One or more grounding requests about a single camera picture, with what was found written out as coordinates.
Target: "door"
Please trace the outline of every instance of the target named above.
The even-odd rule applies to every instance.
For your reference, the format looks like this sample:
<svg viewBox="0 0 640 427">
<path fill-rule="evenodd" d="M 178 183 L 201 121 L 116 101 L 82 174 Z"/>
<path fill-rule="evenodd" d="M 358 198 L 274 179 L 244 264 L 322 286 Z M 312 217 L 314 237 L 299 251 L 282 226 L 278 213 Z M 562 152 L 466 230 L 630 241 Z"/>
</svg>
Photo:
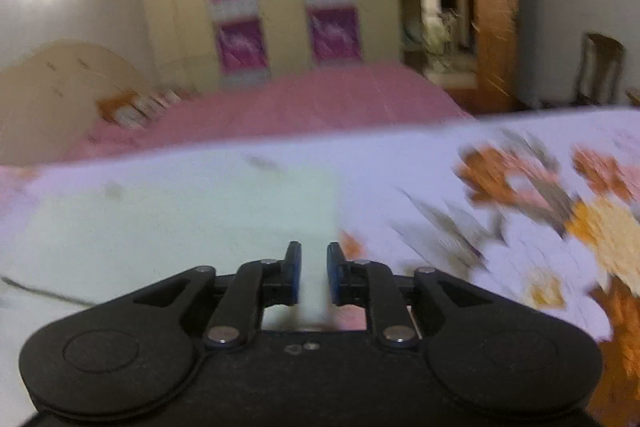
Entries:
<svg viewBox="0 0 640 427">
<path fill-rule="evenodd" d="M 518 0 L 476 0 L 478 112 L 513 108 L 517 13 Z"/>
</svg>

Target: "chair backrest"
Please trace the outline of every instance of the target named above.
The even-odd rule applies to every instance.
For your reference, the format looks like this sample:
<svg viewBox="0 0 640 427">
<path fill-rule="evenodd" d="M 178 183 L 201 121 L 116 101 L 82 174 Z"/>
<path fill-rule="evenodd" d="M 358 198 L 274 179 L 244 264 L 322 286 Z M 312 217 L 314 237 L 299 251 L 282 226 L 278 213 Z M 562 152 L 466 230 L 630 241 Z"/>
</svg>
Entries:
<svg viewBox="0 0 640 427">
<path fill-rule="evenodd" d="M 585 33 L 575 101 L 591 105 L 615 103 L 624 56 L 625 47 L 616 39 L 600 33 Z"/>
</svg>

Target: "silver rivet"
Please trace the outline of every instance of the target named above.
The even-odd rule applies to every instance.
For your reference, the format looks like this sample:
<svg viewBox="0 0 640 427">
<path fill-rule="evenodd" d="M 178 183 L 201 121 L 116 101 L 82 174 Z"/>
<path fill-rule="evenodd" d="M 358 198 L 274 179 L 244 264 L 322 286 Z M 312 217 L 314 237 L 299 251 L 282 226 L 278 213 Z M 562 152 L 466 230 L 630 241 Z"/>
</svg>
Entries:
<svg viewBox="0 0 640 427">
<path fill-rule="evenodd" d="M 320 349 L 320 344 L 313 341 L 306 341 L 304 344 L 302 344 L 302 347 L 304 347 L 307 351 L 317 351 L 318 349 Z"/>
<path fill-rule="evenodd" d="M 415 330 L 407 326 L 389 326 L 382 334 L 388 341 L 399 344 L 412 340 L 415 337 Z"/>
<path fill-rule="evenodd" d="M 302 346 L 300 346 L 300 344 L 289 344 L 289 346 L 284 348 L 284 352 L 295 357 L 302 353 Z"/>
<path fill-rule="evenodd" d="M 207 336 L 210 341 L 215 343 L 228 344 L 240 336 L 240 331 L 236 330 L 236 328 L 232 328 L 231 326 L 216 326 L 207 331 Z"/>
</svg>

